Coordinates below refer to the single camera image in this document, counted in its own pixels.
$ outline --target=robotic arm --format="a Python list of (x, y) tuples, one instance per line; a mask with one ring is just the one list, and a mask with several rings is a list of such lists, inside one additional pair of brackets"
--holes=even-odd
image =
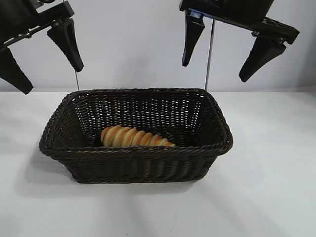
[(0, 0), (0, 78), (28, 94), (33, 86), (19, 68), (8, 46), (45, 29), (63, 51), (73, 68), (80, 72), (83, 63), (78, 51), (74, 15), (68, 1), (38, 13), (36, 9), (55, 0)]
[[(55, 0), (0, 0), (0, 78), (23, 93), (33, 86), (20, 70), (8, 46), (31, 38), (33, 34), (50, 28), (47, 35), (63, 51), (73, 68), (80, 72), (83, 63), (78, 51), (74, 12), (65, 1), (46, 11), (36, 9)], [(257, 37), (252, 51), (240, 71), (246, 82), (258, 69), (281, 55), (285, 42), (293, 44), (299, 32), (290, 26), (266, 17), (274, 0), (181, 0), (180, 10), (185, 12), (186, 40), (182, 59), (187, 66), (194, 47), (204, 30), (203, 18), (212, 18), (252, 31)]]

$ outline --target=metal rod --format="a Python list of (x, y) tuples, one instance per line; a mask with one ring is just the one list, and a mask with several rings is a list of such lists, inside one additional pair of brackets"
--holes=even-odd
[(79, 89), (78, 75), (77, 75), (76, 70), (75, 70), (75, 75), (76, 75), (77, 89), (79, 91), (80, 89)]
[(207, 91), (207, 89), (208, 89), (209, 72), (210, 72), (210, 67), (211, 67), (211, 59), (212, 59), (212, 50), (213, 50), (215, 23), (216, 23), (216, 20), (213, 19), (212, 30), (211, 30), (211, 41), (210, 41), (210, 44), (209, 44), (209, 52), (208, 52), (206, 81), (205, 81), (205, 90), (206, 90), (206, 91)]

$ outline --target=spiral bread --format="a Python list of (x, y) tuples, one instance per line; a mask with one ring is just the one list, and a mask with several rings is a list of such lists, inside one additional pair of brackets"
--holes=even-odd
[(138, 131), (136, 128), (121, 127), (120, 125), (106, 127), (101, 133), (101, 142), (105, 147), (175, 146), (174, 143), (159, 135)]

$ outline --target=cone-shaped pastry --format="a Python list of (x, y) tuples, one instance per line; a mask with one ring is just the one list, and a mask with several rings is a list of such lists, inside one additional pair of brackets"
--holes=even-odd
[(174, 147), (175, 144), (152, 133), (137, 131), (136, 128), (106, 127), (101, 133), (101, 142), (105, 147), (130, 147), (130, 146), (168, 146)]

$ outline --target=dark brown wicker basket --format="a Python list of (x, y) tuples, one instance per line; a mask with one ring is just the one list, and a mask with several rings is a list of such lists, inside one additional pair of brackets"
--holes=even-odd
[[(114, 125), (159, 134), (177, 146), (103, 147)], [(233, 145), (214, 98), (202, 89), (87, 90), (67, 95), (39, 149), (80, 183), (149, 183), (201, 179)]]

